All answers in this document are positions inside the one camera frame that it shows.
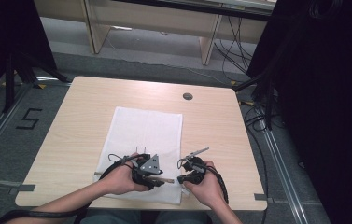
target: round hole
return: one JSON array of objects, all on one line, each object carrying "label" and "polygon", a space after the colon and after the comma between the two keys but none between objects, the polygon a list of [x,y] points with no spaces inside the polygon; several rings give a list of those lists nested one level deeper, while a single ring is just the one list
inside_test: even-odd
[{"label": "round hole", "polygon": [[192,98],[193,98],[193,96],[192,96],[192,94],[190,94],[190,93],[184,93],[183,95],[182,95],[182,97],[184,97],[184,99],[186,99],[186,100],[191,100]]}]

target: black curtain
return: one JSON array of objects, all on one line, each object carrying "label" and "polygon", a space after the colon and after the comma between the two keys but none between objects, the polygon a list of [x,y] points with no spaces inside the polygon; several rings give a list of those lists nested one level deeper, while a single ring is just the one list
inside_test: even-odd
[{"label": "black curtain", "polygon": [[0,77],[5,73],[8,54],[15,49],[56,69],[33,0],[0,0]]},{"label": "black curtain", "polygon": [[[295,2],[278,1],[276,7],[290,13],[298,9]],[[251,62],[251,75],[274,57],[289,27],[268,24]],[[334,17],[310,17],[303,28],[295,50],[270,78],[331,222],[352,223],[352,1],[342,1]]]}]

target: wooden table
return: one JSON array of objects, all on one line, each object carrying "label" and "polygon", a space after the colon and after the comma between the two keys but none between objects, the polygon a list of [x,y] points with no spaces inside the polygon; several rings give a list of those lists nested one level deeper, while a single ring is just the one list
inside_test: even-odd
[{"label": "wooden table", "polygon": [[[185,100],[184,93],[192,100]],[[76,77],[19,192],[16,204],[39,206],[92,183],[116,106],[183,114],[181,156],[201,154],[221,173],[233,210],[264,210],[257,166],[234,91],[230,89]],[[205,210],[196,198],[183,195],[180,206],[99,198],[91,207]]]}]

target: white cloth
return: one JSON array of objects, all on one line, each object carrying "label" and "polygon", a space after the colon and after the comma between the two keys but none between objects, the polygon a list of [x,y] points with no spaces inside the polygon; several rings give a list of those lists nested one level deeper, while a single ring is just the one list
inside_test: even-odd
[{"label": "white cloth", "polygon": [[130,156],[136,147],[145,147],[151,157],[159,156],[159,166],[163,170],[160,177],[171,178],[175,184],[165,183],[147,192],[129,192],[122,195],[108,194],[106,197],[139,200],[152,203],[181,203],[181,186],[176,178],[181,175],[177,168],[181,149],[182,114],[117,107],[102,150],[97,173],[103,173],[113,161],[108,154],[120,157]]}]

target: hand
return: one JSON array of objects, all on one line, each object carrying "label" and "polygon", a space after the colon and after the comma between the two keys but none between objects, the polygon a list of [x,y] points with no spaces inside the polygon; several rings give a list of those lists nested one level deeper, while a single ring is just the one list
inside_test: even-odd
[{"label": "hand", "polygon": [[[205,161],[206,166],[214,167],[212,161]],[[193,195],[199,200],[200,203],[212,208],[216,203],[225,203],[222,189],[218,183],[217,177],[210,171],[205,172],[203,181],[198,184],[192,184],[185,181],[184,186],[192,191]]]},{"label": "hand", "polygon": [[124,194],[130,191],[148,191],[148,187],[144,185],[138,185],[132,180],[133,167],[131,161],[126,161],[127,165],[122,165],[111,171],[102,180],[99,180],[103,184],[104,194]]}]

